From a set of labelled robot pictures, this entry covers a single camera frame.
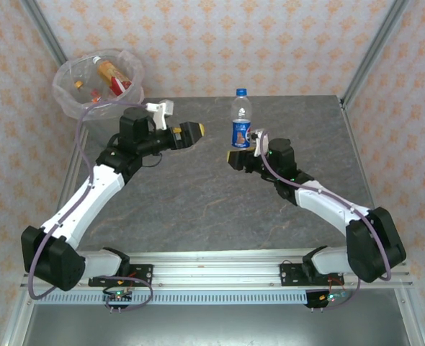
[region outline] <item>plastic bottle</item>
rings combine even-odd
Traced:
[[[84,85],[82,81],[75,83],[76,90],[78,91],[77,101],[80,103],[93,102],[98,103],[103,101],[102,93],[97,89],[92,89],[89,86]]]
[[[97,73],[115,95],[121,95],[131,85],[131,80],[110,61],[102,60],[100,56],[94,56],[92,62],[97,66]]]
[[[251,144],[251,116],[252,107],[246,89],[236,90],[236,99],[232,102],[232,146],[235,148],[249,148]]]

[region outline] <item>trash in bowl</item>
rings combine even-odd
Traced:
[[[116,96],[120,96],[131,85],[126,77],[115,65],[108,60],[95,56],[92,62],[97,66],[97,72]]]
[[[79,92],[79,99],[77,100],[80,103],[93,102],[98,103],[100,101],[105,101],[107,97],[103,97],[102,93],[97,90],[90,88],[89,86],[84,85],[82,81],[77,81],[75,83],[76,90]]]

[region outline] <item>plastic bag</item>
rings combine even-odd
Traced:
[[[144,95],[140,86],[144,69],[142,62],[133,54],[118,50],[101,50],[79,59],[67,61],[64,63],[53,80],[53,96],[61,105],[62,110],[69,116],[79,119],[82,112],[91,103],[80,103],[76,99],[78,91],[75,83],[77,81],[84,82],[84,85],[95,88],[101,92],[107,91],[108,86],[97,73],[97,67],[93,64],[92,58],[100,56],[103,60],[111,61],[121,72],[130,80],[131,85],[120,96],[115,97],[117,100],[125,100],[126,102],[141,103]],[[92,110],[84,120],[105,120],[119,118],[123,111],[127,108],[122,105],[105,105]]]

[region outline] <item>blue bottle cap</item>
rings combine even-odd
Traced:
[[[246,96],[246,89],[237,89],[236,96]]]

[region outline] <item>water bottle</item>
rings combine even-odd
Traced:
[[[251,144],[251,103],[246,97],[246,89],[236,90],[236,99],[232,102],[232,146],[249,148]]]

